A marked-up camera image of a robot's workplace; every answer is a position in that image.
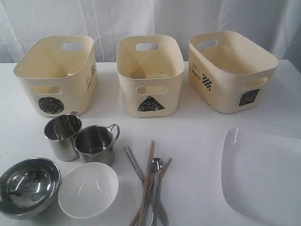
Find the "white square plate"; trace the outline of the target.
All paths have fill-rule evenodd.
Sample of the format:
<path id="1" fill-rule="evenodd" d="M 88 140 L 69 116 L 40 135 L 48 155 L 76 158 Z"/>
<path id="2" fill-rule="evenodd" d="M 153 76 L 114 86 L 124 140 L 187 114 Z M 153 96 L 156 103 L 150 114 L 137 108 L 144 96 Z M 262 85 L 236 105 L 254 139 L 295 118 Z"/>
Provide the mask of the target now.
<path id="1" fill-rule="evenodd" d="M 221 160 L 226 203 L 263 226 L 301 224 L 301 141 L 232 128 Z"/>

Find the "cream bin square mark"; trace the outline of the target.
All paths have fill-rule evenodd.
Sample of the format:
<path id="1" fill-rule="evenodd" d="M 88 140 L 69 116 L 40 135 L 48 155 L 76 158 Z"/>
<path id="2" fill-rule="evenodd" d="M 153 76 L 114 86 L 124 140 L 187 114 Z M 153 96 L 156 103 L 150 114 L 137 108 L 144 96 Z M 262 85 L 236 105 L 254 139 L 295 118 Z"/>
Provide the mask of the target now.
<path id="1" fill-rule="evenodd" d="M 190 38 L 189 82 L 220 113 L 257 106 L 278 64 L 274 55 L 237 32 Z"/>

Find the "cream bin circle mark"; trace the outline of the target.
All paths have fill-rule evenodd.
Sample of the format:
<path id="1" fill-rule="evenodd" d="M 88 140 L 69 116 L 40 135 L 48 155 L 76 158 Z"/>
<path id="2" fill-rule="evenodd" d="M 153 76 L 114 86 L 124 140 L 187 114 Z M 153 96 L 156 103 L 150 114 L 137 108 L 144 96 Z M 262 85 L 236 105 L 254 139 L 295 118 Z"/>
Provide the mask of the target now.
<path id="1" fill-rule="evenodd" d="M 56 117 L 84 113 L 98 81 L 94 40 L 84 35 L 37 41 L 14 68 L 35 112 Z"/>

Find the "wooden chopstick long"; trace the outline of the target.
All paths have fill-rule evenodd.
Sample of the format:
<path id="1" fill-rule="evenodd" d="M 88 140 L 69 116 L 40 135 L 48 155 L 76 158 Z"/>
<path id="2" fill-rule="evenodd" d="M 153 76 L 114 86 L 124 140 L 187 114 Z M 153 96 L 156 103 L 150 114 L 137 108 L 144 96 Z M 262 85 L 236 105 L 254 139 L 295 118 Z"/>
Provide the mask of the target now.
<path id="1" fill-rule="evenodd" d="M 148 186 L 149 186 L 149 181 L 150 181 L 150 176 L 151 176 L 151 163 L 154 158 L 154 147 L 155 147 L 155 142 L 154 142 L 154 140 L 152 140 L 151 144 L 150 144 L 150 151 L 149 151 L 149 156 L 148 156 L 148 161 L 147 161 L 147 169 L 146 169 L 145 181 L 144 181 L 144 186 L 143 186 L 143 196 L 142 196 L 142 202 L 141 202 L 141 206 L 140 206 L 140 214 L 139 214 L 139 219 L 138 219 L 138 224 L 137 224 L 138 226 L 141 226 L 142 222 L 143 222 L 143 213 L 145 210 Z"/>

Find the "steel mug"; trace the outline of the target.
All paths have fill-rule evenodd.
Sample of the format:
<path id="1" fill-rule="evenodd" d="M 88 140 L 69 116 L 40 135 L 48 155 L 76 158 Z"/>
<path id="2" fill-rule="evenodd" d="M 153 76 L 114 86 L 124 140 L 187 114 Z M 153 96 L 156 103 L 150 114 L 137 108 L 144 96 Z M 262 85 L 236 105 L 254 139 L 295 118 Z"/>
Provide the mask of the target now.
<path id="1" fill-rule="evenodd" d="M 73 144 L 82 163 L 100 162 L 112 166 L 115 161 L 114 144 L 119 135 L 117 124 L 108 127 L 92 125 L 82 129 Z"/>
<path id="2" fill-rule="evenodd" d="M 45 125 L 45 137 L 59 160 L 73 161 L 79 158 L 74 139 L 81 129 L 82 120 L 77 111 L 54 117 Z"/>

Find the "stainless steel bowl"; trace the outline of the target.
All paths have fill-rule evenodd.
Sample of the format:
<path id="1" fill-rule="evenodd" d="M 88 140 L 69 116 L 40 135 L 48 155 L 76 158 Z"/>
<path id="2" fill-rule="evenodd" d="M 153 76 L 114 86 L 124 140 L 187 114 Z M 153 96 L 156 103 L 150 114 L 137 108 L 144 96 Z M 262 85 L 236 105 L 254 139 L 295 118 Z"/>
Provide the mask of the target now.
<path id="1" fill-rule="evenodd" d="M 55 162 L 47 158 L 23 160 L 0 177 L 0 212 L 11 219 L 29 219 L 49 209 L 62 182 Z"/>

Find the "wooden chopstick short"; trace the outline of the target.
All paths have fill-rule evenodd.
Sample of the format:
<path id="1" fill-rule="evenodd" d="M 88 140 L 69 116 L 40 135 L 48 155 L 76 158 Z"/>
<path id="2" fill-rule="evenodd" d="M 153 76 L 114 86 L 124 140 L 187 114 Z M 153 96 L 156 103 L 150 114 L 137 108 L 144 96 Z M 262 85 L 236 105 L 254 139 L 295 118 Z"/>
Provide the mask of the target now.
<path id="1" fill-rule="evenodd" d="M 165 164 L 164 168 L 163 168 L 163 171 L 162 173 L 160 174 L 160 182 L 162 180 L 162 177 L 165 175 L 170 163 L 172 162 L 172 158 L 169 158 L 169 160 L 167 161 L 167 163 Z M 136 212 L 135 216 L 133 217 L 131 223 L 130 223 L 130 226 L 135 226 L 137 225 L 137 222 L 138 222 L 138 218 L 140 216 L 140 209 L 138 209 L 138 211 Z"/>

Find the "steel table knife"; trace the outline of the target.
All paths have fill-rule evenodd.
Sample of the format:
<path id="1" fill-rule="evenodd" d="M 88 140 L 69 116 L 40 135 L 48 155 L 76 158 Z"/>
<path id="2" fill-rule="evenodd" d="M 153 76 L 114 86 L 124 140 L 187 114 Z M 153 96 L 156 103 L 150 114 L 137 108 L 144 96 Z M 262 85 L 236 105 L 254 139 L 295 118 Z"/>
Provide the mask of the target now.
<path id="1" fill-rule="evenodd" d="M 131 149 L 129 148 L 129 146 L 126 145 L 126 146 L 124 146 L 124 150 L 129 158 L 129 160 L 131 161 L 131 163 L 141 181 L 142 186 L 144 186 L 145 177 L 144 177 L 143 171 L 139 167 Z M 161 192 L 161 189 L 158 190 L 158 201 L 157 201 L 156 214 L 157 214 L 157 217 L 160 219 L 162 225 L 168 226 L 169 225 L 168 215 L 167 215 L 166 210 L 160 200 L 160 192 Z"/>

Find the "white ceramic bowl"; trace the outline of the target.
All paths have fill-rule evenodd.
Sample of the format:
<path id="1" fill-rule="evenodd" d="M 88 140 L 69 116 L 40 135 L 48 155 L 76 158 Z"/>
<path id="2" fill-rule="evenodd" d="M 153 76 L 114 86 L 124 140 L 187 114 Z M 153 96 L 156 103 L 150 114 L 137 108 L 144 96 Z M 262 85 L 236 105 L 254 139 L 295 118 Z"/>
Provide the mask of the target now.
<path id="1" fill-rule="evenodd" d="M 118 191 L 119 179 L 114 169 L 90 162 L 76 167 L 63 179 L 58 203 L 67 216 L 88 219 L 107 212 Z"/>

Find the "cream bin triangle mark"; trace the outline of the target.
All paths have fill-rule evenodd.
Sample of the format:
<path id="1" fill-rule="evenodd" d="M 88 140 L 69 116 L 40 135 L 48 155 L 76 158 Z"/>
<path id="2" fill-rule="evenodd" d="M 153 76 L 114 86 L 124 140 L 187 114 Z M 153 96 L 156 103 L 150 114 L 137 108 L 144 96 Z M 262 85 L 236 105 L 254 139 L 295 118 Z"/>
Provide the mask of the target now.
<path id="1" fill-rule="evenodd" d="M 180 47 L 170 36 L 122 39 L 117 71 L 127 113 L 134 117 L 172 114 L 178 106 L 184 69 Z"/>

